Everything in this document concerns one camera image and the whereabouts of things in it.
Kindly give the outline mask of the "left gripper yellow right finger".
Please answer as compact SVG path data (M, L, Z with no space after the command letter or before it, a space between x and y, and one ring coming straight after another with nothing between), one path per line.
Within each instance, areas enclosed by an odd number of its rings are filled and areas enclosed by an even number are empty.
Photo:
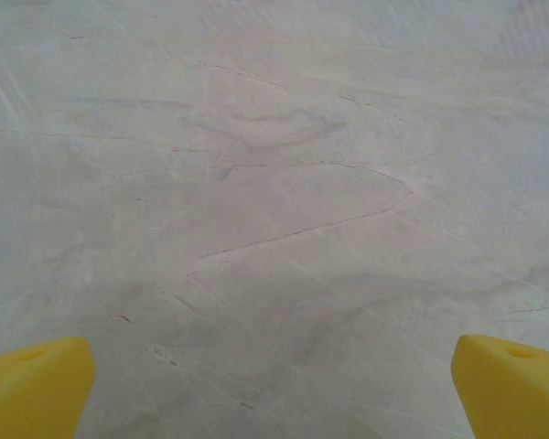
M465 335L452 379L477 438L549 438L549 350Z

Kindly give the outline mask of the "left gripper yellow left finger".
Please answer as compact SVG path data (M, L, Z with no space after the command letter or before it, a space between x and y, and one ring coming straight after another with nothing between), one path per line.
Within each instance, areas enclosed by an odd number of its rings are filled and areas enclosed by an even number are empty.
M84 337L0 355L0 438L72 438L95 379Z

